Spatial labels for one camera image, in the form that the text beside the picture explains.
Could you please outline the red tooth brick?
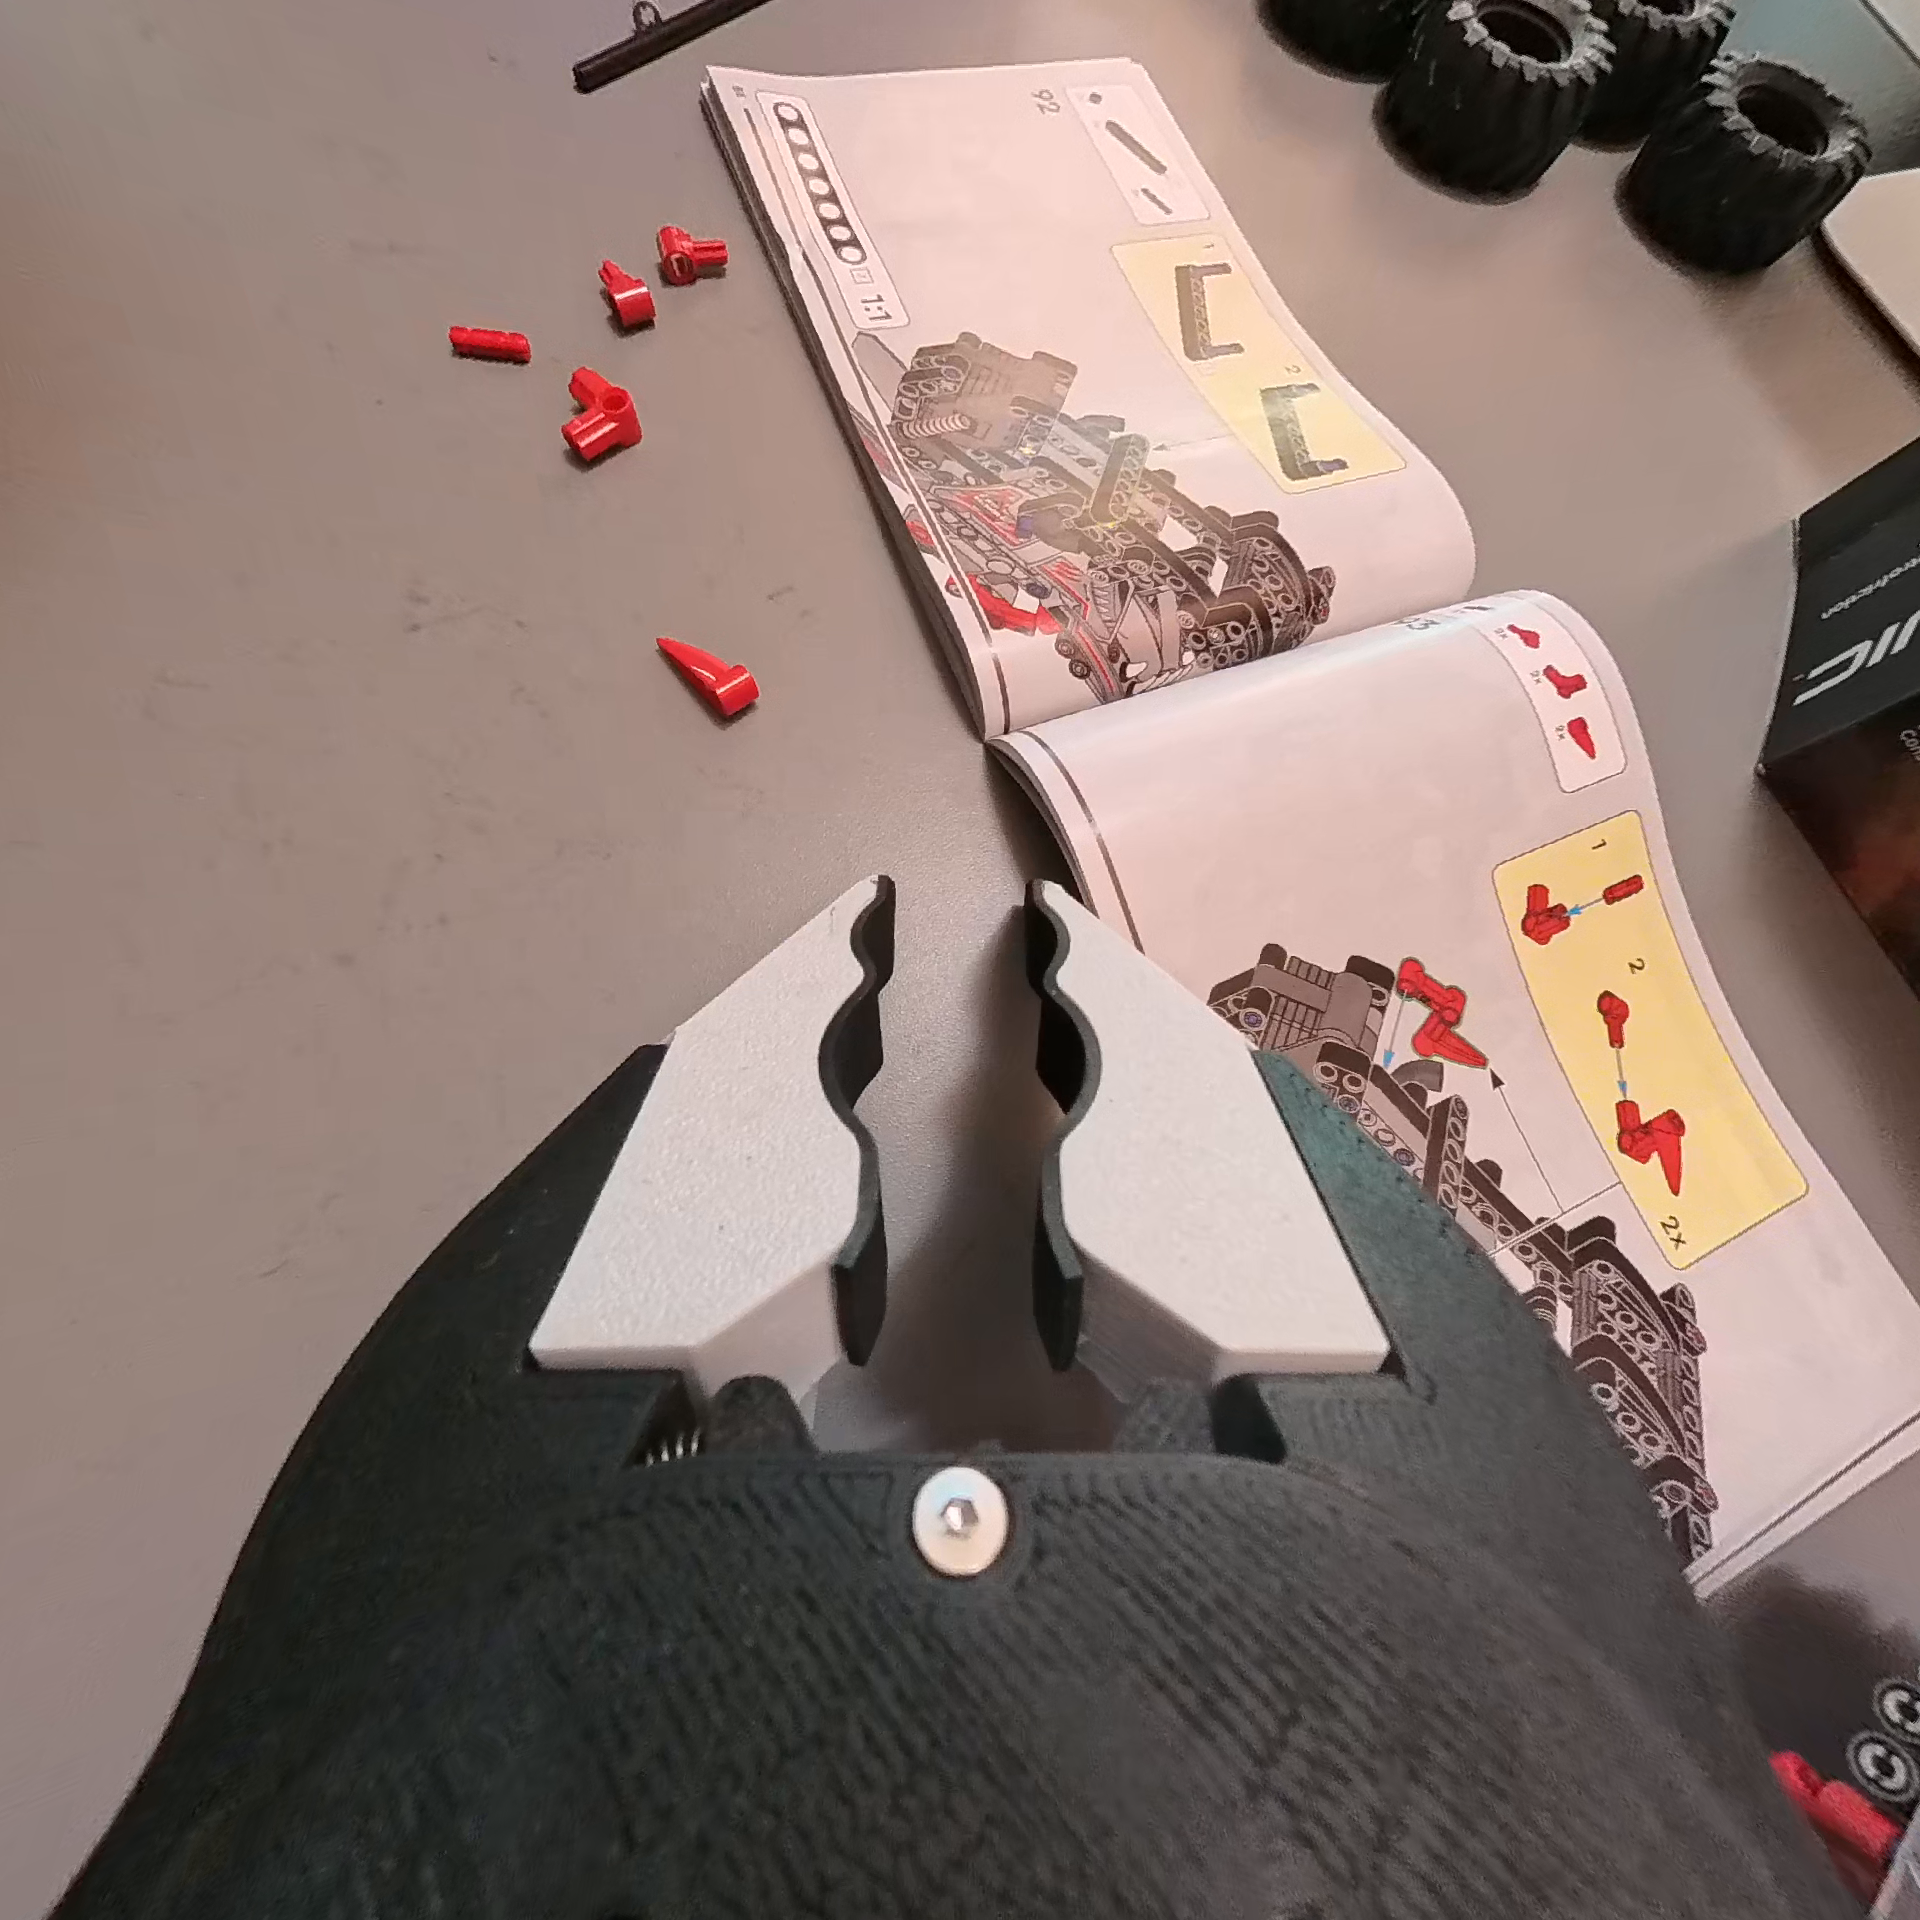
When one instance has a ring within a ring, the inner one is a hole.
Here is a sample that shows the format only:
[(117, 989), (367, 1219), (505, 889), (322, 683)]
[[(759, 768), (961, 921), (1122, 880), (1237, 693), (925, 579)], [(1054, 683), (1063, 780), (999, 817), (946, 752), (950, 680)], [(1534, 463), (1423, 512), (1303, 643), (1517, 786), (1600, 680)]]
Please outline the red tooth brick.
[(668, 635), (655, 639), (655, 650), (717, 722), (728, 725), (756, 706), (760, 687), (745, 663)]

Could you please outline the black printed box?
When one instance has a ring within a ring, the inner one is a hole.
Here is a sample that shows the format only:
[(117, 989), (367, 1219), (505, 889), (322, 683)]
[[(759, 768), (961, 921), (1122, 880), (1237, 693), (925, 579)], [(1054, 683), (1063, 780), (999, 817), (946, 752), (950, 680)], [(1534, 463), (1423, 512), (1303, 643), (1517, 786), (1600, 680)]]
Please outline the black printed box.
[(1792, 525), (1794, 596), (1757, 775), (1917, 987), (1917, 447)]

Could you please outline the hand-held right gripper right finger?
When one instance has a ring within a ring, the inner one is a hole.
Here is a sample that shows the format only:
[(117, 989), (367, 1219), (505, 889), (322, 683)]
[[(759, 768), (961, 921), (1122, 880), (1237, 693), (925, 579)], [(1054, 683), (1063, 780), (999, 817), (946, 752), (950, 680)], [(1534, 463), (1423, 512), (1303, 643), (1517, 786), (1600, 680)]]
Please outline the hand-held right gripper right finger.
[(1269, 1388), (1373, 1402), (1390, 1339), (1256, 1055), (1054, 880), (1023, 900), (1047, 1362), (1110, 1402), (1112, 1444), (1252, 1444)]

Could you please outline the open building instruction booklet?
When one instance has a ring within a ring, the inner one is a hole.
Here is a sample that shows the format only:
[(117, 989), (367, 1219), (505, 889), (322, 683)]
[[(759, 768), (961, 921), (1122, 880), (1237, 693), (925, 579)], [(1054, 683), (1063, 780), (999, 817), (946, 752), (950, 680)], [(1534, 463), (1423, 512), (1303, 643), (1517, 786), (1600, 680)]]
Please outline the open building instruction booklet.
[(1916, 1453), (1916, 1301), (1733, 1020), (1638, 719), (1295, 323), (1138, 64), (711, 130), (985, 744), (1134, 946), (1492, 1259), (1701, 1593)]

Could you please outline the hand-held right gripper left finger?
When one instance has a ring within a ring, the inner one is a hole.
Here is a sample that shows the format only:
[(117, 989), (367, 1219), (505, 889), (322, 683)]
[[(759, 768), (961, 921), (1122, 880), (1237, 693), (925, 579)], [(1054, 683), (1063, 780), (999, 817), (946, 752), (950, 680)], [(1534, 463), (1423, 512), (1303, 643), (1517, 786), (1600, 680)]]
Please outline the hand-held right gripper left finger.
[(895, 882), (857, 880), (662, 1044), (535, 1324), (556, 1377), (672, 1377), (708, 1449), (724, 1415), (816, 1449), (818, 1391), (887, 1305), (877, 1145)]

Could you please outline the black thin rod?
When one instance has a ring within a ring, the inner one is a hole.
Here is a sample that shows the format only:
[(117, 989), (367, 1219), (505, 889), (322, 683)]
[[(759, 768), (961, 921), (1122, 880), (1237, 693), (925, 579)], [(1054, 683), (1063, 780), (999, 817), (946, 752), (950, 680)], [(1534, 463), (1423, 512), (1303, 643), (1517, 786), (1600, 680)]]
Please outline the black thin rod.
[(762, 8), (754, 0), (632, 3), (625, 37), (576, 61), (570, 84), (578, 93), (605, 89)]

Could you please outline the beige cardboard sheet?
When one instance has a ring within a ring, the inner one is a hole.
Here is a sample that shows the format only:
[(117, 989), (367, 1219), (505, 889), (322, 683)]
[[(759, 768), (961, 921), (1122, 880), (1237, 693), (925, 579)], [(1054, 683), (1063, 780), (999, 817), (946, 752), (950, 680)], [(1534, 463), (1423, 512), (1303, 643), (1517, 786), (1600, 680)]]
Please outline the beige cardboard sheet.
[(1861, 180), (1826, 218), (1818, 242), (1917, 354), (1917, 170)]

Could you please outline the red angled connector brick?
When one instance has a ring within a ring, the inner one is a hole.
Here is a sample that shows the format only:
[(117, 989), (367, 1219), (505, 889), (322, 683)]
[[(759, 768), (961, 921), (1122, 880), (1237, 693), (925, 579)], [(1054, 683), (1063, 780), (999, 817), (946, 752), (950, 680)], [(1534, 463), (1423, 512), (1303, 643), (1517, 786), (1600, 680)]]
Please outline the red angled connector brick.
[(632, 396), (594, 369), (576, 369), (566, 379), (574, 415), (561, 424), (561, 440), (580, 465), (597, 465), (607, 456), (641, 442)]

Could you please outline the grey printed packaging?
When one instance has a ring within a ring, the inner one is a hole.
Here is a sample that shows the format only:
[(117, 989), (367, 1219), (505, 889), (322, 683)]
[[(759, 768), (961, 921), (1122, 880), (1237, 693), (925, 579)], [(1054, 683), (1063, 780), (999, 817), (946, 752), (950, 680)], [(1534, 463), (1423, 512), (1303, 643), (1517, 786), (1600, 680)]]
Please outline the grey printed packaging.
[(1900, 1829), (1880, 1847), (1885, 1873), (1869, 1907), (1873, 1919), (1917, 1915), (1917, 1675), (1880, 1677), (1863, 1728), (1844, 1747), (1842, 1784)]

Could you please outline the red brick piece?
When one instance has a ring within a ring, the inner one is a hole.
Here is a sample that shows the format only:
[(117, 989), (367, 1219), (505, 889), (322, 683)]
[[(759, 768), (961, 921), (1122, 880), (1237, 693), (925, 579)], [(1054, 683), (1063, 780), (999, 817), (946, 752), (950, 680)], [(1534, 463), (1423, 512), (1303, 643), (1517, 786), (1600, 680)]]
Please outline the red brick piece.
[(1903, 1826), (1858, 1787), (1823, 1778), (1792, 1751), (1772, 1751), (1767, 1761), (1773, 1778), (1799, 1807), (1829, 1855), (1854, 1873), (1880, 1882), (1900, 1851)]

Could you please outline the black toy tire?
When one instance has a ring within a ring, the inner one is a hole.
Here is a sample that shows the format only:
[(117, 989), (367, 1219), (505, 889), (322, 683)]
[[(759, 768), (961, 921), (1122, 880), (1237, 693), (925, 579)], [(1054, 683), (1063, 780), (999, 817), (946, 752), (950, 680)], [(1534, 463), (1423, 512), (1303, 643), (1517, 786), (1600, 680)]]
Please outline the black toy tire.
[(1317, 72), (1390, 81), (1406, 61), (1429, 3), (1256, 3), (1272, 39)]
[(1618, 205), (1696, 273), (1746, 276), (1796, 249), (1864, 177), (1858, 113), (1799, 64), (1717, 56), (1638, 145)]
[(1590, 3), (1610, 61), (1575, 138), (1604, 151), (1644, 143), (1721, 50), (1733, 3)]
[(1378, 129), (1430, 185), (1513, 201), (1581, 130), (1614, 57), (1588, 3), (1423, 4), (1382, 84)]

